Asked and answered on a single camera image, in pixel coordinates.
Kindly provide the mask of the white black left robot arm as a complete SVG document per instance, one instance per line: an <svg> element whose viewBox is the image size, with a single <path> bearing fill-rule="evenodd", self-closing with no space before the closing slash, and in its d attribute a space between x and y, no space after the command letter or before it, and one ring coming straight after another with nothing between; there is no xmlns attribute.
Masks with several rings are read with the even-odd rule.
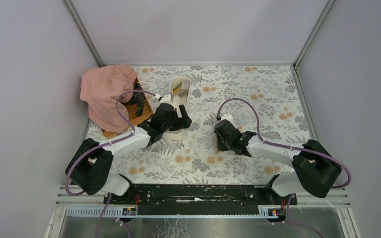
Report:
<svg viewBox="0 0 381 238"><path fill-rule="evenodd" d="M84 140L65 170L66 180L74 182L87 195L102 191L114 194L123 204L130 203L134 197L131 181L110 172L114 157L149 147L166 132L187 129L191 123L184 105L175 108L160 103L151 119L138 124L133 133L122 134L105 143L92 138Z"/></svg>

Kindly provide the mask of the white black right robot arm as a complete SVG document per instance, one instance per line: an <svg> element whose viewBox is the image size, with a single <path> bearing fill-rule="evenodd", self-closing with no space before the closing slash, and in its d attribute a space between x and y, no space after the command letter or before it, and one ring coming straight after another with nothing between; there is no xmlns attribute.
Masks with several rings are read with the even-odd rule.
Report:
<svg viewBox="0 0 381 238"><path fill-rule="evenodd" d="M294 172L278 175L268 183L264 196L271 204L303 191L325 198L342 172L342 167L330 160L328 152L312 139L299 148L291 145L280 147L277 142L260 140L255 132L241 133L226 119L218 122L214 131L219 151L275 160L294 169Z"/></svg>

